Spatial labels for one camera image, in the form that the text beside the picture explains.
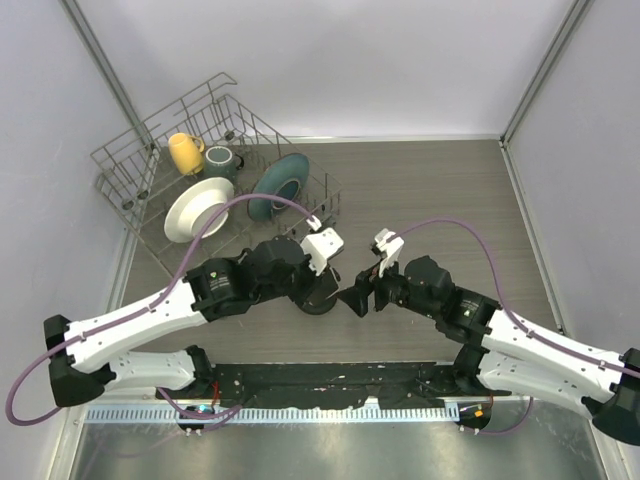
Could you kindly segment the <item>black phone stand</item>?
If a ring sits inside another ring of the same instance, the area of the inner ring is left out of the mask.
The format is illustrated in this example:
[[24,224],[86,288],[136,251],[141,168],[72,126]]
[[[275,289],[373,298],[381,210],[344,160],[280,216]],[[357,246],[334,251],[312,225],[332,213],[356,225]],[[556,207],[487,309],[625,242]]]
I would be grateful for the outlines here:
[[298,308],[307,315],[320,316],[331,311],[337,303],[335,296],[329,297],[318,304],[312,304],[311,302],[305,302],[300,304]]

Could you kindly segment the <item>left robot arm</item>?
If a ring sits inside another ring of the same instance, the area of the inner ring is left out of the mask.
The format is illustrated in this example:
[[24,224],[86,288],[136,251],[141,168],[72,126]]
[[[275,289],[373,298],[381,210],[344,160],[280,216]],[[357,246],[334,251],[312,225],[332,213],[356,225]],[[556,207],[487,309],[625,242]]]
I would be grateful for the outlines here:
[[160,386],[205,397],[213,375],[202,350],[146,354],[137,348],[178,330],[241,315],[252,306],[288,298],[298,307],[332,308],[338,282],[330,259],[344,247],[331,229],[302,242],[277,236],[235,257],[211,258],[177,283],[119,310],[71,321],[54,315],[44,322],[53,350],[48,371],[59,407],[78,406],[115,388]]

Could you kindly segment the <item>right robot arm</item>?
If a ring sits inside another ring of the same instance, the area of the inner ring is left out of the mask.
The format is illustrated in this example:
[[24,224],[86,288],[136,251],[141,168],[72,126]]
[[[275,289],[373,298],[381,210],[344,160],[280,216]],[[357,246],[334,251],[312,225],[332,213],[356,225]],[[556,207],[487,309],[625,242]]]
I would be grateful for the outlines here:
[[586,345],[458,287],[423,256],[406,267],[375,265],[338,297],[358,316],[393,304],[427,317],[461,344],[451,380],[465,395],[509,392],[532,396],[589,419],[601,433],[639,443],[639,352]]

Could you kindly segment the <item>blue ceramic plate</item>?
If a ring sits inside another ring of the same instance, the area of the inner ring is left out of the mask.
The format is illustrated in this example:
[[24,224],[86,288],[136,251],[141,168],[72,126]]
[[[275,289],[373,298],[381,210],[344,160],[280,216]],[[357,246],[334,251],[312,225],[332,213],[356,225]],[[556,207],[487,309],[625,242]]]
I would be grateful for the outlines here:
[[[291,153],[274,162],[253,188],[253,194],[279,196],[295,200],[306,186],[310,172],[309,158],[301,153]],[[264,222],[282,214],[288,206],[281,201],[252,198],[247,203],[251,220]]]

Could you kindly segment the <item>white plate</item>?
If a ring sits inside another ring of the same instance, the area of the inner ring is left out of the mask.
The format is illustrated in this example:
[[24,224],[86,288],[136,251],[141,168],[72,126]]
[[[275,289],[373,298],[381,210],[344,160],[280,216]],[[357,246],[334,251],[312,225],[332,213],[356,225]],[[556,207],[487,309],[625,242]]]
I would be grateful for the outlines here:
[[192,241],[210,217],[233,197],[234,186],[225,178],[208,178],[189,187],[165,217],[165,236],[174,243]]

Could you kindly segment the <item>dark grey mug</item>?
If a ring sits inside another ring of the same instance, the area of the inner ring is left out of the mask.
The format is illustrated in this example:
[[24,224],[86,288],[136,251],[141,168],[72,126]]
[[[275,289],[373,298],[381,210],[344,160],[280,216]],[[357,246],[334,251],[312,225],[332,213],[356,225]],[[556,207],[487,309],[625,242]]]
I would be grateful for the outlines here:
[[231,183],[237,181],[238,172],[244,168],[244,158],[224,146],[212,146],[205,151],[204,176],[225,178]]

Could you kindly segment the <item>yellow mug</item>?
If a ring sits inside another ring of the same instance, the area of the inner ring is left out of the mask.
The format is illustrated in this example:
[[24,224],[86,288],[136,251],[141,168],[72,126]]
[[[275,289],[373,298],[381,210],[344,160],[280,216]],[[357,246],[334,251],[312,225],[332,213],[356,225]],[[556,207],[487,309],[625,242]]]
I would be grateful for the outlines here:
[[204,141],[197,136],[175,133],[168,140],[171,158],[181,175],[195,175],[204,168]]

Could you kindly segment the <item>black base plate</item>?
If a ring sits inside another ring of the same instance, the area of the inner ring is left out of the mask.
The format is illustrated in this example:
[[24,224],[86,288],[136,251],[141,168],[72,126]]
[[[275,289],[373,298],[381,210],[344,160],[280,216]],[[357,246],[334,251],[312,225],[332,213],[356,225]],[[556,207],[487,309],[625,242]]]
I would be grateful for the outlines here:
[[373,397],[384,409],[441,406],[446,397],[508,396],[469,380],[450,364],[217,364],[209,379],[168,392],[174,400],[218,399],[223,407],[342,410]]

